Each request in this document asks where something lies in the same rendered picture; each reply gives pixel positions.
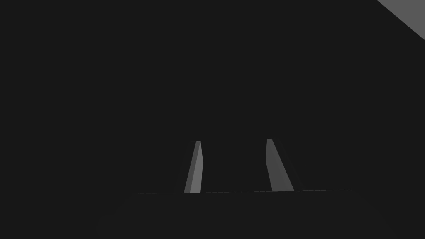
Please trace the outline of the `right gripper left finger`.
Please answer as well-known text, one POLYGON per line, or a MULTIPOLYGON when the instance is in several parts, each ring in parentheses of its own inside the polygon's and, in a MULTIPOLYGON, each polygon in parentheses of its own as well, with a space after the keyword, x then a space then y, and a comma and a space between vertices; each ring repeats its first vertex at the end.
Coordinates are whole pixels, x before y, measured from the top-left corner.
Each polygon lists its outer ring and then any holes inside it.
POLYGON ((200 193, 203 173, 203 153, 200 141, 188 143, 179 163, 174 193, 200 193))

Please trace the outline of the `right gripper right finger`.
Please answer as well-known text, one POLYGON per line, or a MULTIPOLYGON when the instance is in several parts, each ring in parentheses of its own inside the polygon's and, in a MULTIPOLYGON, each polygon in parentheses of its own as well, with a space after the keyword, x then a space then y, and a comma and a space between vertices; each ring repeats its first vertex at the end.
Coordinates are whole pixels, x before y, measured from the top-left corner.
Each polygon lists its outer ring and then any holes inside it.
POLYGON ((303 184, 279 139, 266 141, 266 166, 273 191, 302 191, 303 184))

